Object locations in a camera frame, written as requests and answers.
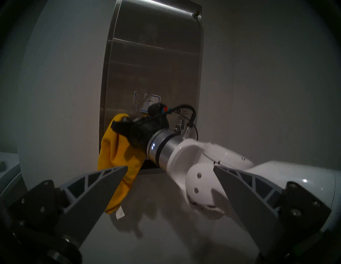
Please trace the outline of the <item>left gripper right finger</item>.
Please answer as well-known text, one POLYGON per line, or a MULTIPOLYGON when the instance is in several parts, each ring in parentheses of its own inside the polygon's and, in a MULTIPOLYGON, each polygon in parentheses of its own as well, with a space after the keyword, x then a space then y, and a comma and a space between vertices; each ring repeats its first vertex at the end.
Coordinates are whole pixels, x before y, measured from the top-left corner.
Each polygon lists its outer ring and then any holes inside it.
POLYGON ((260 175, 223 166, 214 173, 261 258, 294 258, 318 233, 332 210, 295 181, 285 188, 260 175))

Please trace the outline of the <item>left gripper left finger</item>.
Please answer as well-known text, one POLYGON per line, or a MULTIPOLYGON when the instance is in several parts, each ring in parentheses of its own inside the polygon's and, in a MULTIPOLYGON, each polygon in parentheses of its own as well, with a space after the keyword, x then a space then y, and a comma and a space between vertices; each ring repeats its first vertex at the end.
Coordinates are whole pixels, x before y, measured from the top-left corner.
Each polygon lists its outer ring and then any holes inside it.
POLYGON ((79 175, 54 186, 42 181, 16 200, 9 212, 28 228, 56 237, 69 237, 80 246, 104 213, 127 166, 79 175))

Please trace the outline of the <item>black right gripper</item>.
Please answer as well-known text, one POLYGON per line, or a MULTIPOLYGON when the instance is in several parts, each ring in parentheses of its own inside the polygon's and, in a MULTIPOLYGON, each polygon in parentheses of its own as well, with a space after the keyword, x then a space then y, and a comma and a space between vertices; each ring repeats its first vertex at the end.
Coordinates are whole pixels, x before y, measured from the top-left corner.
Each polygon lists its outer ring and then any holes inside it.
POLYGON ((148 144, 153 135, 161 130, 169 129, 169 122, 166 115, 143 117, 134 122, 132 120, 112 121, 111 129, 117 134, 129 134, 130 145, 147 154, 148 144))

